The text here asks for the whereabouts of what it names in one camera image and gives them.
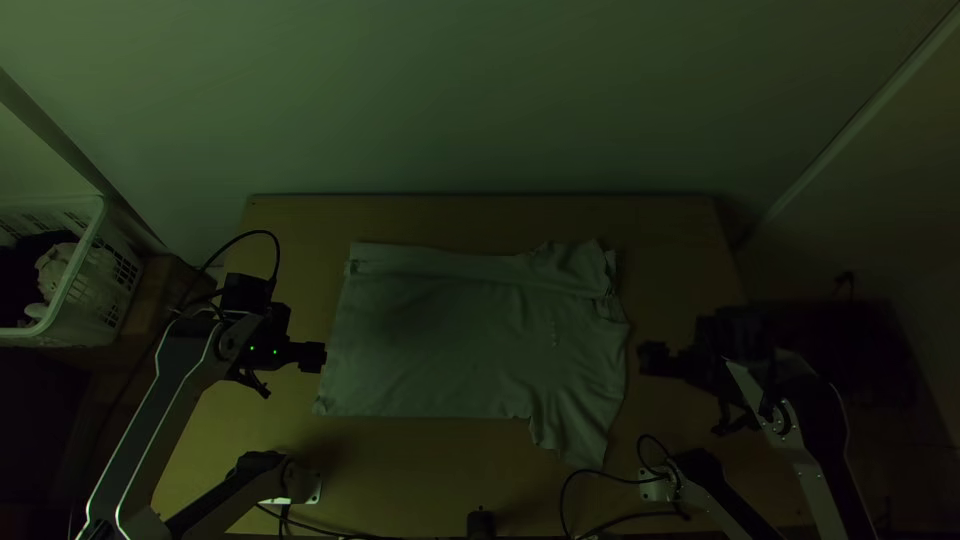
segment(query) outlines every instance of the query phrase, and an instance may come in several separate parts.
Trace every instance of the wire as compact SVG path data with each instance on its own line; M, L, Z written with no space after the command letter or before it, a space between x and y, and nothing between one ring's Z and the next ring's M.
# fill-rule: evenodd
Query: wire
M570 534L570 529L567 527L567 518L566 518L566 513L564 512L564 504L563 504L563 503L564 503L564 501L565 501L565 499L566 499L567 487L570 485L570 482L571 482L574 478L576 478L577 476L579 476L579 475L581 475L581 474L588 474L588 473L590 473L590 474L595 474L595 475L597 475L597 476L600 476L600 477L602 477L602 478L606 478L606 479L608 479L608 480L613 480L613 481L615 481L615 482L619 482L619 483L621 483L621 484L627 484L627 485L633 485L633 486L638 486L638 485L641 485L641 484L649 484L649 483L651 483L651 482L659 482L659 481L663 480L664 478L669 478L669 475L668 475L668 474L666 474L666 473L657 473L656 471L654 471L653 469L651 469L650 466L647 465L647 462L643 459L643 454L642 454L642 452L641 452L640 450L641 450L641 447L642 447L642 445L643 445L643 441L645 441L645 440L653 441L657 446L659 446L660 449L663 450L664 455L665 455L666 458L670 458L670 457L671 457L671 454L670 454L670 452L667 451L666 446L664 446L663 443L661 443L661 442L660 442L656 437L654 437L653 435L643 434L643 435L641 435L640 437L637 438L637 444L636 444L636 447L637 447L637 458L640 460L640 464L643 466L643 468L646 469L646 470L648 470L648 471L650 471L650 473L653 475L652 478L645 478L645 479L643 479L643 480L629 480L629 479L627 479L627 478L620 478L619 476L614 476L614 475L612 475L612 474L610 474L610 473L606 473L606 472L603 472L603 471L598 471L598 470L596 470L596 469L578 469L578 470L576 470L576 471L573 471L572 473L570 473L570 474L567 476L566 480L563 481L563 486L560 488L560 526L563 528L563 536L564 536L565 538L567 538L568 540L575 540L575 537ZM673 465L670 465L669 463L667 463L667 466L670 467L670 469L673 471L674 477L677 479L677 489L676 489L675 495L679 495L679 492L680 492L680 475L679 475L679 473L677 472L677 469L676 469L675 467L673 467ZM637 512L637 513L633 513L633 514L628 514L628 515L626 515L626 516L622 516L622 517L616 518L616 519L614 519L614 520L605 522L605 523L603 523L603 524L597 525L596 527L592 527L588 532L586 532L586 533L584 533L584 534L582 534L582 535L580 535L580 536L578 536L578 537L576 537L576 538L585 538L585 537L588 537L588 536L595 535L595 534L597 534L597 533L599 533L599 532L602 532L604 529L607 529L607 528L609 528L609 527L613 527L614 525L617 525L617 524L619 524L619 523L622 523L622 522L624 522L624 521L628 521L628 520L631 520L631 519L638 519L638 518L643 518L643 517L657 517L657 516L679 516L679 517L682 517L682 518L684 518L684 519L689 519L689 516L688 516L685 512L683 512L683 510L680 508L680 505L676 502L676 499L677 499L677 497L675 496L675 497L674 497L674 505L673 505L673 506L674 506L674 509L673 509L673 510L664 510L664 511L656 511L656 512Z
M280 510L280 518L277 520L277 538L283 540L283 526L287 525L287 520L290 519L290 505L285 504Z
M210 265L213 264L213 262L217 259L217 257L219 257L225 251L230 249L231 246L233 246L234 244L236 244L237 242L239 242L240 240L248 236L253 236L256 234L263 234L263 235L269 236L273 240L275 258L273 261L273 273L270 275L270 281L276 282L277 274L280 271L280 240L277 238L277 235L264 229L254 229L251 231L247 231L243 234L237 235L233 239L228 241L226 244L220 246L220 248L216 252L214 252L214 254L211 255L200 266L193 280L190 282L190 285L187 286L187 288L183 291L183 294L180 295L180 298L177 300L177 303L174 304L174 309L176 313L174 313L174 315L171 315L170 317L167 318L167 320L160 326L160 329L157 331L157 333L150 340L150 343L147 344L147 346L140 353L140 356L137 357L136 362L134 362L133 364L133 368L127 374L126 380L124 380L123 385L120 387L120 390L117 392L117 395L113 398L113 401L111 401L110 405L107 407L107 412L104 414L103 420L100 423L100 427L97 428L96 435L93 438L95 442L99 441L100 438L103 436L103 432L106 430L107 425L110 423L110 418L116 412L117 406L120 405L120 402L123 400L123 396L126 395L128 390L130 390L130 385L133 384L133 381L137 378L137 373L139 373L140 369L143 367L143 363L150 356L150 351L152 351L154 347L156 347L157 344L160 342L160 339L163 337L163 335L167 331L167 327L170 326L170 324L173 323L173 321L179 318L178 312L183 310L184 302L186 302L187 297L190 296L190 292L193 290L193 288L196 287L197 283L200 282L200 278L203 277L204 273L207 271L207 268L209 268ZM208 301L212 298L214 298L214 296L211 296L210 298L207 298L207 299L201 298L201 301ZM222 321L223 312L219 311L219 308L217 308L216 311L217 311L217 315L220 317L220 320ZM90 466L90 462L92 460L93 460L93 455L87 458L86 463L84 463L83 468L81 469L81 472L86 470L86 468ZM70 504L71 513L73 512L73 509L75 508L75 506L76 506L76 501L73 501Z
M280 520L281 524L287 523L289 525L293 525L294 527L300 527L301 529L319 533L319 534L324 534L327 536L336 536L338 538L356 538L358 540L400 540L399 538L393 538L391 536L377 536L375 534L341 533L341 532L328 531L326 529L321 529L320 527L314 527L313 525L307 525L306 523L301 523L299 521L292 520L288 517L283 517L282 515L263 506L262 504L257 504L255 506L261 511L266 512L267 514L270 514L271 516Z
M676 510L660 510L656 512L637 512L634 514L627 514L625 516L621 516L616 519L611 519L610 521L607 521L601 525L597 525L596 527L590 529L589 531L581 534L580 538L589 538L596 534L600 534L605 530L609 529L610 527L613 527L614 525L619 525L624 521L630 521L632 519L639 519L639 518L645 518L645 517L659 517L659 516L677 516L677 515L681 515L681 514Z

